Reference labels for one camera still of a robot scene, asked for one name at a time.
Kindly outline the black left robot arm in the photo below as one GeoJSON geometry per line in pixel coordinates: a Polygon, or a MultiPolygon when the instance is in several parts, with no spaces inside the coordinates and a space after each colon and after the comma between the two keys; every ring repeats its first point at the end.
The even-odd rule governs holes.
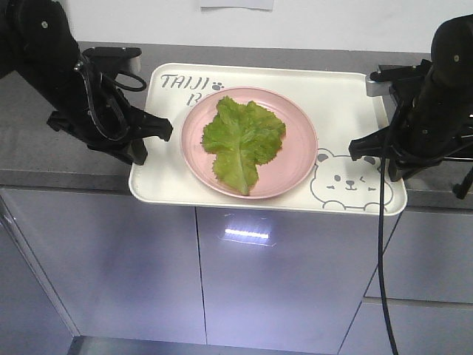
{"type": "Polygon", "coordinates": [[[147,137],[168,141],[173,127],[132,106],[116,80],[140,82],[137,47],[93,47],[80,51],[67,15],[57,1],[1,2],[1,76],[17,72],[53,107],[48,125],[127,164],[144,164],[147,137]]]}

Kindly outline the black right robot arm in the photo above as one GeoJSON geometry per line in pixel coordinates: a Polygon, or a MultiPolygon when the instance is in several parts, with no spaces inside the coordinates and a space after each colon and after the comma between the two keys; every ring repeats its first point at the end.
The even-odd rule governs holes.
{"type": "Polygon", "coordinates": [[[379,141],[391,180],[410,178],[472,147],[472,16],[444,22],[430,60],[389,77],[398,106],[379,141]]]}

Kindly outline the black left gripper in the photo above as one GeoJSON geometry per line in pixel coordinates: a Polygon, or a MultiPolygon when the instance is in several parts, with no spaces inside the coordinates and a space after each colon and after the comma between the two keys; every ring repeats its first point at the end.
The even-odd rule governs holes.
{"type": "Polygon", "coordinates": [[[142,138],[158,137],[165,142],[171,139],[173,126],[167,118],[130,105],[118,113],[105,109],[104,114],[99,115],[87,101],[71,102],[54,111],[47,124],[56,132],[63,131],[77,138],[91,150],[104,152],[129,165],[142,165],[147,158],[142,138]]]}

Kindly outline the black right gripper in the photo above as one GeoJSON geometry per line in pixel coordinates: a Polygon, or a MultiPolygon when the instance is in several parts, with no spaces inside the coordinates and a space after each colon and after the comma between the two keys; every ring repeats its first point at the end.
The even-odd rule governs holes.
{"type": "Polygon", "coordinates": [[[389,127],[385,127],[365,137],[351,140],[348,151],[353,161],[362,157],[388,156],[388,174],[392,182],[409,179],[445,160],[472,161],[472,125],[463,125],[444,142],[422,143],[418,138],[415,143],[409,143],[404,136],[405,132],[400,131],[390,139],[389,127]]]}

